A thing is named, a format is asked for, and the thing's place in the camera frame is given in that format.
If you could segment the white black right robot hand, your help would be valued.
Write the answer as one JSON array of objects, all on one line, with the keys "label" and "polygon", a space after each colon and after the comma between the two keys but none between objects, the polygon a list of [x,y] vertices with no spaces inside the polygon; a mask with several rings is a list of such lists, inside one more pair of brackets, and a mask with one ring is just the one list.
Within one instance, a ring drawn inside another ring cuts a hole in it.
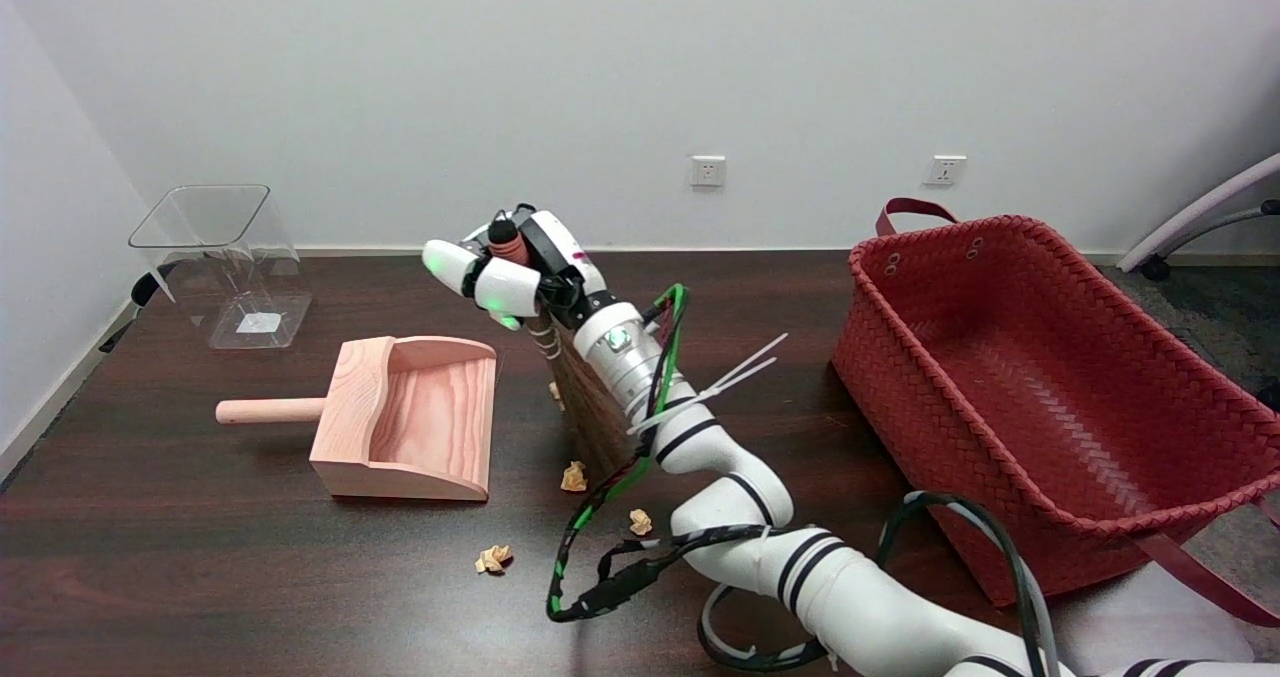
[{"label": "white black right robot hand", "polygon": [[428,241],[431,276],[516,330],[532,317],[580,329],[618,298],[572,232],[548,209],[500,209],[461,241]]}]

